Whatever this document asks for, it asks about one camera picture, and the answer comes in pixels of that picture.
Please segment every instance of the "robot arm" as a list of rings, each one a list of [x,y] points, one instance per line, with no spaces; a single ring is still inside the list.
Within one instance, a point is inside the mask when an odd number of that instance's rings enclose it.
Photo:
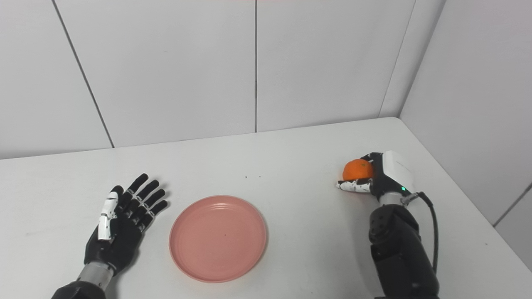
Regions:
[[[105,299],[111,279],[129,266],[140,245],[144,231],[155,216],[168,206],[157,180],[137,190],[148,181],[143,173],[123,192],[115,186],[104,202],[98,226],[85,248],[85,266],[78,279],[59,288],[52,299]]]
[[[411,168],[399,154],[371,153],[361,159],[372,164],[371,177],[338,181],[336,186],[346,191],[371,193],[381,204],[370,216],[369,239],[384,298],[438,299],[438,230],[432,202],[423,192],[413,192]],[[421,244],[419,225],[407,210],[408,204],[417,197],[429,205],[433,216],[432,265]]]

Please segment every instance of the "metal wrist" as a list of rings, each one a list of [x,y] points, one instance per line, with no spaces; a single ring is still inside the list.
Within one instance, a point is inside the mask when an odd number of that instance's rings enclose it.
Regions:
[[[86,281],[105,290],[107,285],[109,285],[111,278],[113,278],[113,275],[114,270],[110,265],[103,262],[93,261],[83,267],[77,280]]]
[[[403,195],[399,192],[387,192],[379,198],[380,205],[397,204],[403,205],[401,199]]]

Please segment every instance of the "white wall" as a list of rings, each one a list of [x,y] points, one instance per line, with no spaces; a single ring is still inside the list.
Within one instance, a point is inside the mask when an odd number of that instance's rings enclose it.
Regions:
[[[255,3],[57,0],[115,146],[255,131]]]
[[[111,147],[50,1],[0,1],[0,159]]]
[[[491,223],[532,181],[531,12],[529,0],[447,0],[401,113]]]
[[[33,2],[0,4],[0,159],[109,147],[53,2]],[[398,115],[442,0],[56,2],[128,146]]]

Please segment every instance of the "orange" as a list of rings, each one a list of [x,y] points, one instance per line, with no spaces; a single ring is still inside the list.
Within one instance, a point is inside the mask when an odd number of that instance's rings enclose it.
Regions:
[[[342,177],[345,181],[373,177],[373,165],[364,159],[355,159],[345,164]]]

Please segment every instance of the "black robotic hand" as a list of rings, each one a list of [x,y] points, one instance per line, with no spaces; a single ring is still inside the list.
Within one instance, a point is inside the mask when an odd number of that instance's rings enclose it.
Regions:
[[[148,181],[148,175],[143,173],[123,192],[121,186],[115,186],[111,193],[116,192],[118,202],[114,209],[115,218],[109,221],[110,236],[102,239],[99,236],[102,222],[94,229],[85,249],[84,263],[93,261],[110,265],[114,275],[127,267],[133,260],[140,245],[143,232],[168,202],[162,200],[155,204],[165,194],[163,189],[148,195],[159,186],[157,180],[151,181],[137,195],[135,193],[142,184]]]
[[[167,201],[159,201],[165,191],[155,191],[157,180],[135,195],[147,181],[148,175],[143,173],[125,192],[121,186],[111,190],[99,224],[87,242],[85,267],[76,281],[59,288],[52,299],[105,299],[105,287],[111,278],[131,264],[144,231],[168,206]]]

